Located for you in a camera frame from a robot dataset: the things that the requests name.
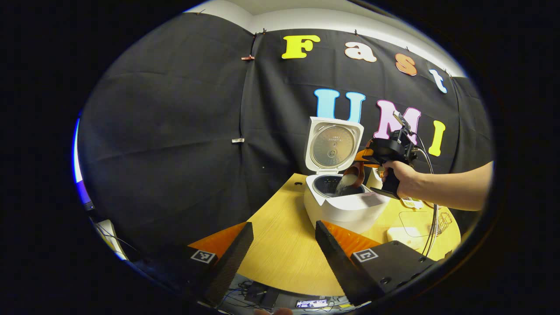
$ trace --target human hand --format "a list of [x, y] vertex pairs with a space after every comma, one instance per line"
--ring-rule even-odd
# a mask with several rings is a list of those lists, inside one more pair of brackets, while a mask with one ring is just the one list
[[[270, 315], [270, 313], [262, 309], [255, 309], [255, 315]], [[272, 315], [293, 315], [293, 312], [289, 308], [279, 308]]]
[[389, 168], [392, 169], [395, 177], [400, 181], [399, 187], [396, 190], [396, 194], [399, 198], [417, 198], [417, 196], [415, 196], [415, 192], [418, 191], [418, 181], [420, 177], [419, 172], [415, 171], [410, 165], [399, 161], [387, 161], [383, 163], [383, 167], [385, 168], [385, 171], [383, 172], [381, 181], [385, 182], [387, 179], [387, 170]]

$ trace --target inner lid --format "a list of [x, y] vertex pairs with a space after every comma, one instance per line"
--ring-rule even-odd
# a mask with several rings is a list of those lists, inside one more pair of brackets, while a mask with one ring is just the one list
[[336, 168], [353, 158], [354, 135], [340, 126], [321, 128], [311, 142], [311, 159], [320, 168]]

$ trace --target wooden table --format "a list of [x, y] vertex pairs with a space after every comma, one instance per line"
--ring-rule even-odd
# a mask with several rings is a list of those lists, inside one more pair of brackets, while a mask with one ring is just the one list
[[[317, 241], [315, 229], [304, 207], [305, 175], [294, 174], [248, 221], [253, 223], [254, 240], [238, 273], [277, 289], [299, 294], [342, 296], [337, 282]], [[455, 249], [461, 236], [451, 211], [440, 207], [452, 222], [437, 236], [429, 258], [439, 260]], [[406, 208], [391, 199], [373, 227], [362, 233], [379, 243], [386, 243], [386, 231], [402, 227], [402, 220], [417, 220], [424, 228], [431, 223], [433, 209], [424, 204], [420, 210]]]

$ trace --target rice cooker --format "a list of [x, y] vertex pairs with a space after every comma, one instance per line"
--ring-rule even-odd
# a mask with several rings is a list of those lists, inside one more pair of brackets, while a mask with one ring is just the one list
[[359, 123], [310, 117], [305, 165], [316, 174], [305, 180], [304, 205], [313, 227], [317, 220], [325, 220], [363, 233], [373, 226], [389, 203], [390, 197], [363, 184], [358, 188], [347, 187], [340, 196], [335, 194], [342, 179], [338, 173], [354, 162], [362, 134], [363, 126]]

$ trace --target black fabric backdrop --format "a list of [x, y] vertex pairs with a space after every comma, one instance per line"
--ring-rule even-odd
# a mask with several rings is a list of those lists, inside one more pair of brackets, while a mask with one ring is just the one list
[[[287, 35], [321, 41], [306, 58], [282, 59]], [[377, 61], [348, 58], [348, 41], [368, 45]], [[240, 59], [249, 53], [255, 60]], [[416, 76], [398, 71], [397, 53], [414, 59]], [[444, 78], [447, 94], [429, 69]], [[445, 124], [441, 155], [430, 156], [436, 173], [492, 160], [489, 123], [473, 84], [450, 79], [406, 49], [333, 30], [253, 37], [220, 17], [184, 13], [123, 53], [91, 94], [78, 130], [87, 191], [120, 237], [145, 254], [245, 221], [293, 173], [311, 174], [304, 144], [309, 116], [317, 112], [316, 89], [340, 92], [339, 119], [349, 116], [346, 92], [366, 96], [361, 149], [377, 131], [376, 102], [384, 99], [402, 113], [420, 110], [417, 132], [426, 149], [433, 121]], [[240, 137], [244, 143], [231, 143]], [[421, 157], [415, 168], [428, 172]]]

